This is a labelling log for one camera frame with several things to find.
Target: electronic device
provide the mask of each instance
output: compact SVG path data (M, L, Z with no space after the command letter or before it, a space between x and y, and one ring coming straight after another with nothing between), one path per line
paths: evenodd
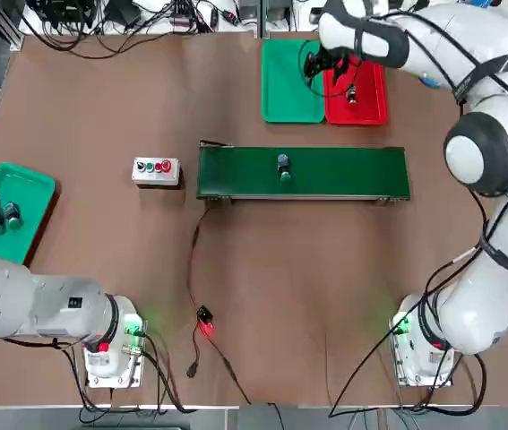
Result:
M140 20L141 11L132 0L108 0L108 4L104 8L104 15L108 21L129 29Z
M43 22L50 22L53 28L59 24L81 23L92 27L99 0L26 0L27 6Z
M472 193L500 200L478 246L451 260L469 258L458 280L429 298L406 297L392 318L401 385L446 381L454 350L476 354L508 333L508 19L468 4L434 3L442 1L410 13L415 0L395 12L387 0L328 0L320 50L304 64L311 79L352 55L452 89L466 104L444 138L446 166Z
M141 188L178 188L180 185L178 159L136 157L132 167L132 180Z

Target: white robotic arm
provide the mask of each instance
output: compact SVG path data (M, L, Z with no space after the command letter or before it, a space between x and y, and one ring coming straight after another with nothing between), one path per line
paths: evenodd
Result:
M104 294L96 281L33 275L0 259L0 338L79 339L91 386L140 384L142 358L133 349L142 346L142 332L132 302Z
M489 235L498 224L490 237L494 249L478 250L456 284L437 296L427 301L420 295L406 297L392 320L401 321L420 300L418 312L409 315L393 338L396 369L403 385L432 385L437 372L444 380L452 368L449 345L474 354L508 332L508 209L503 211L508 199L508 91L491 78L497 76L508 86L508 20L466 4L430 5L416 16L389 8L384 0L328 0L319 21L322 49L316 58L330 56L329 64L335 65L349 53L453 90L457 100L466 100L466 114L444 138L446 165L470 191L501 196L488 222ZM481 65L475 66L435 27ZM312 70L312 61L307 59L305 71Z

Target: gray floor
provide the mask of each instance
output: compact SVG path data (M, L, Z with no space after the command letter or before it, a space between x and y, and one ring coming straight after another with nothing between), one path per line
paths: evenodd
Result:
M327 419L328 409L280 407L286 430L345 430L350 418ZM391 411L387 411L387 423L391 430L416 429L413 421L406 418L408 427ZM483 408L471 417L443 417L433 413L416 417L420 430L505 430L508 429L508 408ZM62 409L7 409L0 410L0 429L8 430L69 430L78 428L78 410ZM156 420L129 416L106 416L95 426L105 427L178 427L192 430L280 430L280 421L275 409L266 405L254 405L240 410L200 411L191 416L169 412ZM367 413L367 427L363 415L357 417L353 430L374 430L377 425L376 412Z

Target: brown mat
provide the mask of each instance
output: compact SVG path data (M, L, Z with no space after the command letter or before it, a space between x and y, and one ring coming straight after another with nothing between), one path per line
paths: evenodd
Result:
M421 291L479 231L477 208L443 163L443 138L458 115L446 91L388 71L387 126L267 125L260 48L249 34L166 37L88 61L26 38L1 95L0 162L49 174L62 188L31 269L90 276L129 296L165 338L184 404L243 403L204 339L198 375L185 376L194 360L186 265L203 208L194 199L199 139L407 150L411 202L239 202L208 215L194 293L214 313L215 339L253 401L327 405L326 366L335 398L404 295ZM104 53L94 43L84 52ZM179 158L185 193L139 190L135 156ZM387 348L382 356L343 404L398 403ZM484 358L486 403L508 405L508 337ZM143 388L116 392L115 403L155 404L155 383L146 366ZM107 391L93 395L108 401ZM435 399L472 402L466 375ZM62 354L0 342L0 405L79 403Z

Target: cable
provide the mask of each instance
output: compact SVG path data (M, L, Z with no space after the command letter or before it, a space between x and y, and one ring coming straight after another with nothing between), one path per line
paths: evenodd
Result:
M196 325L194 326L194 330L192 331L192 343L194 344L194 361L188 367L188 370L186 371L186 375L188 378L194 378L196 376L196 372L198 371L198 365L200 364L200 347L198 347L198 342L196 341L196 332L198 330L198 325L200 324L200 320L196 319Z
M273 406L275 411L278 413L278 418L280 419L281 430L286 430L286 427L283 425L283 418L281 417L281 411L278 408L278 405L276 405L275 403L268 403L268 406Z
M444 359L446 358L449 350L445 351L443 353L443 356L441 357L441 360L439 361L439 366L436 369L435 373L435 379L433 380L433 383L431 384L431 387L429 388L429 391L424 399L422 399L417 405L413 406L412 408L407 408L407 410L411 410L413 412L420 412L421 410L424 410L426 406L431 402L431 399L433 398L433 394L435 393L436 382L439 377L439 374L441 373L441 367L443 366ZM459 367L459 364L461 363L463 358L463 355L460 354L459 359L455 362L455 364L452 366L451 371L447 375L447 378L438 386L438 388L443 388L449 381L452 379L452 376L454 375L455 371L457 370L457 367Z
M196 245L198 244L198 238L200 237L200 228L202 226L203 220L206 218L206 215L208 215L208 212L210 211L211 207L206 206L206 209L204 210L202 216L200 219L198 219L198 222L196 223L194 227L194 232L192 233L192 244L190 247L190 255L188 256L188 266L186 271L186 290L188 291L188 296L190 296L190 300L192 301L192 305L194 309L198 309L198 305L196 302L196 299L194 297L194 293L192 292L192 260L194 259L194 249Z
M398 409L393 409L393 408L392 408L391 410L395 413L395 415L396 415L397 417L399 417L399 419L401 420L401 422L403 423L403 425L405 426L405 428L406 428L407 430L411 430L411 429L410 429L410 427L409 427L409 424L407 424L407 421L405 421L405 418L404 418L404 417L402 417L402 416L401 416L401 414L398 412Z
M357 414L355 414L355 415L353 415L353 417L351 417L349 424L347 426L347 430L353 430L353 426L355 425L356 422L357 422Z
M199 324L200 331L202 332L203 336L210 342L210 344L216 349L218 352L218 355L220 355L222 362L224 363L224 366L226 367L226 370L228 370L229 376L232 378L232 381L236 385L236 387L239 389L239 392L242 393L242 397L244 397L244 400L247 402L248 405L251 405L252 402L249 400L247 395L245 394L244 389L242 388L242 384L239 383L239 380L237 379L236 372L234 372L234 367L229 362L229 360L226 358L223 352L221 352L220 348L218 348L218 345L212 340L210 335L206 332L206 330L203 329L202 325Z
M147 334L144 334L144 338L146 340L148 340L148 342L151 344L152 351L154 352L154 356L156 357L156 362L158 363L159 362L158 348L156 348L156 344L154 343L154 340L152 340L152 338L150 336L148 336ZM158 378L156 384L158 385L158 389L156 390L156 393L158 393L158 400L157 400L157 404L156 404L156 413L161 416L166 415L168 410L164 410L164 411L160 410L160 404L163 400L163 396L162 396L162 399L160 398L160 378Z
M478 393L477 401L475 401L475 404L465 410L449 410L449 409L438 408L436 406L425 406L424 409L436 412L438 414L448 415L450 417L466 417L468 415L471 415L471 414L474 414L475 412L477 412L477 410L482 406L483 401L485 399L486 366L485 366L485 362L483 361L483 359L480 357L479 354L475 354L473 357L478 361L478 364L480 365L480 372L481 372L480 391Z
M43 38L32 27L32 25L30 25L29 20L27 20L27 18L24 16L24 12L19 11L19 9L16 8L16 7L14 8L14 10L19 14L19 16L21 17L22 21L29 28L30 32L32 32L32 34L34 34L37 37L37 39L40 40L40 42L42 42L44 45L50 47L51 49L54 49L55 51L70 52L73 49L75 49L78 46L79 43L81 43L81 41L82 41L82 32L84 31L84 25L85 25L84 16L83 16L83 9L82 9L82 6L80 5L80 2L78 0L74 0L74 6L76 7L76 9L78 11L78 15L79 15L80 20L81 20L81 30L79 31L78 37L73 42L71 42L70 44L68 44L65 47L60 45L60 44L65 44L66 43L65 41L58 40L57 41L58 43L55 44L55 43L52 43L51 41L49 41L48 39Z
M462 264L456 271L454 271L451 275L449 275L447 278L445 278L444 280L442 280L441 282L439 282L439 284L437 284L436 287L434 287L433 289L430 289L427 291L427 295L428 296L431 296L433 293L435 293L436 291L438 291L440 288L442 288L443 286L447 285L449 283L449 281L451 281L452 279L454 279L459 273L461 273L462 271L465 270L465 268L467 268L472 262L475 261L475 259L479 256L480 254L480 250L477 250L473 255L471 255L471 257L464 263ZM437 271L435 271L431 277L429 279L433 279L435 276L436 276L436 273L444 270L446 267L449 267L450 264L449 263L446 263L444 266L441 266L439 269L437 269ZM383 343L387 340L387 338L389 338L389 336L391 336L396 330L397 328L399 327L399 325L405 321L405 319L415 310L418 308L418 306L421 304L422 300L423 300L423 297L425 296L425 294L401 317L400 320L397 321L397 323L395 323L393 325L392 328L390 328L384 335L383 337L371 348L371 350L367 353L367 355L359 362L359 364L357 365L357 367L355 368L355 370L353 371L353 373L349 376L349 379L345 382L345 385L343 386L343 389L341 390L341 393L339 394L339 396L337 397L337 399L335 400L335 403L333 404L333 407L331 408L331 411L328 415L329 418L333 418L333 417L339 417L341 415L347 415L347 414L352 414L352 413L358 413L358 412L363 412L363 411L366 411L366 410L376 410L376 408L365 408L365 409L360 409L358 411L341 411L341 412L335 412L335 409L339 406L340 402L341 402L341 399L343 398L343 395L345 394L345 391L347 390L347 388L349 387L349 385L351 384L351 382L353 382L353 379L355 379L355 376L357 375L357 373L359 372L359 370L361 370L361 368L365 365L365 363L367 362L367 360L376 352L376 350L381 346L383 345Z
M197 412L197 409L186 409L186 408L184 408L184 406L182 406L182 403L180 402L179 398L174 395L174 392L172 392L172 389L170 388L170 385L168 384L168 379L162 372L162 369L160 369L158 361L155 360L154 357L151 356L150 354L148 354L146 351L142 351L142 356L144 358L146 358L148 361L150 361L151 364L156 369L156 372L158 373L158 377L164 383L164 387L166 388L166 393L168 394L168 397L170 398L170 400L172 400L172 403L176 407L177 411L182 414L193 414L194 412Z

